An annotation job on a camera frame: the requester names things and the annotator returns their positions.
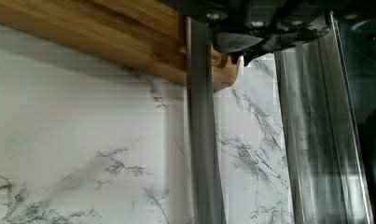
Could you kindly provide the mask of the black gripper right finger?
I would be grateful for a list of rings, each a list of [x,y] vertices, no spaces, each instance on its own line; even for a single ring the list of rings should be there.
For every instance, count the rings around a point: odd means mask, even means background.
[[[258,44],[249,47],[244,52],[244,66],[249,65],[253,60],[268,53],[291,49],[300,44],[310,43],[329,33],[329,28],[324,29],[303,29],[297,32],[286,32],[283,34],[271,34],[265,37]]]

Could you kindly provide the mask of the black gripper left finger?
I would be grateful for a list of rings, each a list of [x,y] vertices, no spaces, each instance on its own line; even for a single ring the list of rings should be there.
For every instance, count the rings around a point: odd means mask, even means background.
[[[266,43],[267,27],[264,25],[246,27],[240,24],[208,24],[208,35],[213,48],[230,57],[236,64],[243,57],[248,65],[267,51],[262,47]]]

